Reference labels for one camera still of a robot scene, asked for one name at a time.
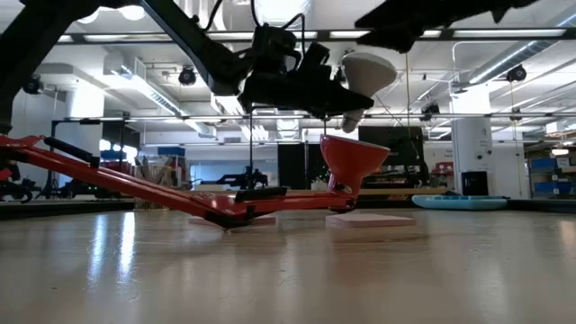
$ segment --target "white cone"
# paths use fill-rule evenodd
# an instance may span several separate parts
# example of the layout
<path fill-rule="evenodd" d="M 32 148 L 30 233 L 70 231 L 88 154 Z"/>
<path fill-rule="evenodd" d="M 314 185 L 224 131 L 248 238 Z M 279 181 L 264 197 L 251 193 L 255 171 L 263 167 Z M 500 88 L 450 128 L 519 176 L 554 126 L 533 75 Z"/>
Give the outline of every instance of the white cone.
<path fill-rule="evenodd" d="M 396 80 L 396 68 L 388 60 L 369 53 L 350 53 L 342 58 L 348 89 L 367 97 L 391 85 Z M 362 119 L 364 109 L 344 113 L 342 131 L 350 133 Z"/>

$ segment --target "ceiling light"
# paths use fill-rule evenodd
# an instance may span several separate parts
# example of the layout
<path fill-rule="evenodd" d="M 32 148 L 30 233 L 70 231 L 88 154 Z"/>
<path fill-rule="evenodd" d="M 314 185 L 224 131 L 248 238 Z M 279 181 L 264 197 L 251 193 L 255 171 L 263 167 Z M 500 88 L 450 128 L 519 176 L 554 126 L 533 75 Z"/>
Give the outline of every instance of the ceiling light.
<path fill-rule="evenodd" d="M 93 23 L 93 22 L 96 20 L 96 18 L 98 18 L 98 11 L 97 11 L 97 10 L 96 10 L 94 13 L 90 14 L 89 16 L 87 16 L 87 17 L 84 17 L 84 18 L 82 18 L 82 19 L 78 19 L 78 22 L 79 22 L 79 23 L 84 23 L 84 24 L 86 24 L 86 23 Z"/>
<path fill-rule="evenodd" d="M 558 37 L 562 36 L 564 29 L 536 29 L 536 30 L 464 30 L 455 31 L 456 38 L 483 38 L 483 37 Z"/>
<path fill-rule="evenodd" d="M 253 32 L 208 32 L 208 37 L 213 41 L 252 41 Z"/>
<path fill-rule="evenodd" d="M 330 38 L 333 39 L 357 39 L 366 35 L 369 31 L 331 31 Z"/>
<path fill-rule="evenodd" d="M 554 148 L 552 154 L 555 156 L 567 155 L 570 151 L 567 148 Z"/>
<path fill-rule="evenodd" d="M 100 139 L 100 150 L 110 150 L 112 148 L 112 143 L 106 139 Z"/>
<path fill-rule="evenodd" d="M 422 38 L 437 38 L 441 33 L 442 31 L 424 31 Z"/>
<path fill-rule="evenodd" d="M 197 121 L 197 122 L 222 122 L 222 119 L 216 118 L 189 118 L 187 121 Z"/>
<path fill-rule="evenodd" d="M 61 37 L 58 39 L 58 42 L 59 42 L 59 43 L 62 43 L 62 42 L 74 42 L 74 40 L 72 40 L 72 36 L 64 35 L 64 36 L 61 36 Z"/>
<path fill-rule="evenodd" d="M 118 9 L 118 11 L 120 12 L 120 14 L 124 16 L 124 18 L 133 22 L 144 18 L 144 16 L 146 15 L 144 8 L 142 8 L 139 5 L 127 5 L 125 7 Z"/>
<path fill-rule="evenodd" d="M 101 35 L 85 35 L 84 39 L 86 41 L 120 41 L 121 39 L 124 39 L 128 37 L 128 35 L 107 35 L 107 34 L 101 34 Z"/>
<path fill-rule="evenodd" d="M 274 116 L 266 116 L 266 115 L 257 115 L 252 116 L 255 120 L 291 120 L 291 119 L 303 119 L 304 115 L 274 115 Z"/>
<path fill-rule="evenodd" d="M 301 31 L 293 31 L 292 32 L 294 34 L 294 36 L 296 36 L 296 38 L 299 40 L 302 37 L 302 32 Z M 318 32 L 317 31 L 305 31 L 304 32 L 304 38 L 306 40 L 311 40 L 311 39 L 315 39 L 318 36 Z"/>

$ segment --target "orange funnel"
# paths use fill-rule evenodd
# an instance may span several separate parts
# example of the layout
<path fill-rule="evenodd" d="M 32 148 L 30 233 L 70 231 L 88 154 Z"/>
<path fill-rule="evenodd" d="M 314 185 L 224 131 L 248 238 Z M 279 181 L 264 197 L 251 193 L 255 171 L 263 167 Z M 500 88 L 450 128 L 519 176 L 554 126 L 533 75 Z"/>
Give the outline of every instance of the orange funnel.
<path fill-rule="evenodd" d="M 354 197 L 360 193 L 365 176 L 374 173 L 390 153 L 389 148 L 330 135 L 322 136 L 320 148 L 332 173 L 328 191 Z"/>

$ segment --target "cable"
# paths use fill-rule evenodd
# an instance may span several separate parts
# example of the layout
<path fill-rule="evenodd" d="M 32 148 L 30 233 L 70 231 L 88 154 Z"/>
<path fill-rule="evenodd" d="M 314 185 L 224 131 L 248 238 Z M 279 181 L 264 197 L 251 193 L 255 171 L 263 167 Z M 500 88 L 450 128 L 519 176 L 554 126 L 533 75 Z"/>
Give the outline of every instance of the cable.
<path fill-rule="evenodd" d="M 418 152 L 418 149 L 416 148 L 416 145 L 414 144 L 414 140 L 412 140 L 412 133 L 410 131 L 410 69 L 409 69 L 409 62 L 408 62 L 408 53 L 406 53 L 406 55 L 404 55 L 404 58 L 406 59 L 406 96 L 408 97 L 408 106 L 406 108 L 406 110 L 408 111 L 408 138 L 410 140 L 410 143 L 412 144 L 412 147 L 414 148 L 414 152 L 416 153 L 416 158 L 420 159 L 420 153 Z"/>
<path fill-rule="evenodd" d="M 216 13 L 218 12 L 218 9 L 220 9 L 220 6 L 222 5 L 222 1 L 223 0 L 218 0 L 216 2 L 216 4 L 214 5 L 214 8 L 212 8 L 212 12 L 210 13 L 210 19 L 208 20 L 208 24 L 206 25 L 206 27 L 202 28 L 203 32 L 207 32 L 212 27 L 212 24 L 214 23 L 214 18 L 216 17 Z"/>
<path fill-rule="evenodd" d="M 255 1 L 256 0 L 250 0 L 250 11 L 252 12 L 252 19 L 254 20 L 254 23 L 256 24 L 257 27 L 262 27 L 262 25 L 258 21 L 258 17 L 256 16 Z"/>
<path fill-rule="evenodd" d="M 512 100 L 512 107 L 514 107 L 514 86 L 512 85 L 512 83 L 510 82 L 510 99 Z M 522 193 L 522 178 L 521 178 L 521 172 L 520 172 L 520 164 L 518 163 L 519 158 L 520 158 L 520 148 L 518 147 L 518 121 L 516 120 L 516 118 L 513 121 L 512 124 L 512 131 L 514 131 L 514 134 L 512 134 L 512 138 L 514 140 L 514 144 L 516 145 L 516 164 L 517 164 L 517 172 L 518 172 L 518 190 L 520 193 L 520 198 L 522 198 L 523 193 Z"/>
<path fill-rule="evenodd" d="M 380 96 L 377 94 L 376 95 L 376 99 L 378 99 L 378 102 L 380 102 L 380 104 L 382 105 L 382 108 L 384 108 L 386 110 L 386 112 L 388 112 L 390 114 L 390 116 L 392 116 L 393 119 L 396 120 L 396 122 L 398 122 L 398 124 L 402 127 L 404 127 L 404 125 L 402 124 L 402 121 L 398 118 L 396 118 L 396 116 L 394 116 L 394 114 L 392 114 L 388 108 L 386 107 L 386 105 L 382 102 L 382 99 L 380 99 Z"/>
<path fill-rule="evenodd" d="M 306 54 L 306 15 L 304 13 L 298 13 L 296 14 L 289 22 L 287 22 L 284 26 L 282 26 L 282 29 L 286 29 L 288 27 L 290 27 L 293 23 L 295 23 L 298 18 L 301 19 L 302 21 L 302 26 L 301 26 L 301 40 L 302 40 L 302 55 Z"/>

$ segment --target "blue tray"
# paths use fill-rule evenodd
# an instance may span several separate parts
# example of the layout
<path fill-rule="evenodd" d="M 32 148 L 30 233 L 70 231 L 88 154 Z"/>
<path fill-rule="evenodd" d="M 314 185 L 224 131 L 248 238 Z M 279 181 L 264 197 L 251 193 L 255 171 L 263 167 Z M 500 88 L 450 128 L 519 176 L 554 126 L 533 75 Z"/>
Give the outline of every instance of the blue tray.
<path fill-rule="evenodd" d="M 495 211 L 508 204 L 506 199 L 492 196 L 414 195 L 412 201 L 426 209 L 454 211 Z"/>

